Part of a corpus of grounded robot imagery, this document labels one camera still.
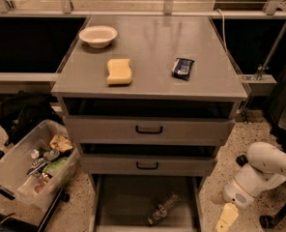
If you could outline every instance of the terrazzo floor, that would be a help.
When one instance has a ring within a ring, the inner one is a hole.
[[[213,174],[207,178],[199,193],[206,232],[214,230],[222,208],[221,205],[217,205],[212,201],[213,198],[221,191],[226,181],[240,168],[235,163],[235,158],[244,153],[247,145],[256,141],[265,141],[277,146],[275,137],[270,134],[271,125],[260,112],[250,113],[248,119],[250,123],[245,124],[239,117],[237,118],[237,124],[233,128],[226,145],[220,148],[217,156],[217,165]],[[5,139],[6,134],[0,128],[0,150],[4,150],[7,154],[9,149],[3,146]],[[45,231],[88,231],[95,193],[88,175],[79,166],[74,177],[69,182],[66,191],[71,196],[70,201],[59,204]],[[259,224],[260,215],[274,216],[285,202],[286,183],[278,188],[262,192],[250,207],[246,210],[239,210],[240,216],[229,231],[286,232],[286,218],[274,229],[263,229]],[[16,200],[10,201],[0,195],[0,214],[6,215],[12,212],[15,212],[14,218],[32,224],[38,224],[43,216],[43,211],[39,208],[24,205]]]

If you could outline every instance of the gray countertop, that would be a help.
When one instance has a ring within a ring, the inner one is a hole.
[[[92,15],[88,26],[108,25],[118,37],[104,49],[81,40],[52,89],[63,97],[244,101],[247,93],[205,16]],[[189,81],[172,76],[176,58],[194,60]],[[132,83],[108,86],[106,63],[129,58]]]

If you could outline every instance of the plastic bottle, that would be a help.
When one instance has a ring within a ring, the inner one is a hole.
[[[150,225],[156,225],[164,220],[174,206],[181,201],[181,195],[171,191],[169,197],[164,203],[157,204],[152,215],[147,219]]]

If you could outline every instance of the plastic bin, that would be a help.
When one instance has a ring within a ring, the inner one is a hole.
[[[55,134],[68,137],[64,126],[44,120],[0,160],[0,189],[5,191],[7,196],[10,195],[24,204],[36,205],[45,211],[57,191],[68,183],[74,175],[78,160],[78,151],[75,146],[62,168],[40,193],[35,192],[35,186],[39,185],[38,178],[26,174],[33,162],[31,151],[40,146],[48,146]]]

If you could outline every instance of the yellow sponge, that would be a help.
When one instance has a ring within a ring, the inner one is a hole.
[[[130,68],[130,59],[110,59],[107,62],[108,85],[130,84],[132,81],[132,72]]]
[[[219,220],[214,229],[216,232],[225,232],[238,218],[239,212],[238,208],[231,203],[226,203],[221,211]]]

